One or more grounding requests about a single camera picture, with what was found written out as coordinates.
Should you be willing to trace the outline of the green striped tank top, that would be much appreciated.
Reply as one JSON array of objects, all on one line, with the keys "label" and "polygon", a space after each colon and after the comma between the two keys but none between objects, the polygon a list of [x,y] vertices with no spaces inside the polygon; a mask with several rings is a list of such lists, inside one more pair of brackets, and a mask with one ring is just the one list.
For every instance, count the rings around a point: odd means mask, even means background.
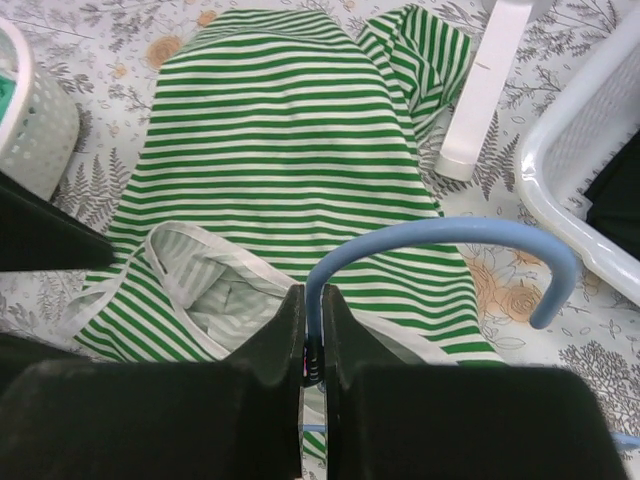
[{"label": "green striped tank top", "polygon": [[470,58],[415,5],[355,38],[321,11],[222,14],[159,73],[116,262],[88,275],[67,335],[110,361],[222,360],[335,248],[440,218],[418,144]]}]

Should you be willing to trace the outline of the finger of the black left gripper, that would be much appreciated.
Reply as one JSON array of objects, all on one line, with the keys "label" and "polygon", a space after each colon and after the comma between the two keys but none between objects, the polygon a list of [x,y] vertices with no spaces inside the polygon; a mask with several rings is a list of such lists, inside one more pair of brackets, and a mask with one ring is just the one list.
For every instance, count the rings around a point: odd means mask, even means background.
[{"label": "finger of the black left gripper", "polygon": [[1,269],[98,269],[114,262],[102,235],[1,176]]},{"label": "finger of the black left gripper", "polygon": [[85,358],[46,343],[1,334],[1,394],[25,375],[59,374],[84,366]]}]

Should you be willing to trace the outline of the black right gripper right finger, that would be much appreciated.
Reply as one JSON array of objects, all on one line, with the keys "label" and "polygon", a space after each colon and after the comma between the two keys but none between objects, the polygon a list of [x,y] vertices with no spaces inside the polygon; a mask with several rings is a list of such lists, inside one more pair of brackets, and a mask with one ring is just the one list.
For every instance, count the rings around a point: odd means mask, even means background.
[{"label": "black right gripper right finger", "polygon": [[331,479],[623,479],[594,394],[553,367],[407,364],[323,293]]}]

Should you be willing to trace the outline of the blue wire hanger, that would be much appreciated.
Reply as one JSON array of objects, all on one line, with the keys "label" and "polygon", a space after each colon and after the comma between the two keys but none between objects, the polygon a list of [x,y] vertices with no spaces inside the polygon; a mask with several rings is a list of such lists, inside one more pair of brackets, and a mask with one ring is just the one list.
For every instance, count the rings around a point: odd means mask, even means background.
[{"label": "blue wire hanger", "polygon": [[530,316],[536,329],[548,326],[576,283],[577,260],[554,235],[515,222],[476,217],[411,221],[359,236],[326,254],[311,270],[305,285],[307,383],[317,384],[324,369],[322,295],[331,277],[362,258],[422,244],[495,244],[516,248],[541,259],[551,270],[550,284]]}]

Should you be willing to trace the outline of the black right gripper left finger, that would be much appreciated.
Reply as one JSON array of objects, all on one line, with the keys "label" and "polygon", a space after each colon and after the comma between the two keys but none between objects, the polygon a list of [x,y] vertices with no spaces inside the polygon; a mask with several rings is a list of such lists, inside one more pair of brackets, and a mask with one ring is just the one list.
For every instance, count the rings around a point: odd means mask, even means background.
[{"label": "black right gripper left finger", "polygon": [[5,479],[297,479],[304,290],[227,358],[85,358],[1,394]]}]

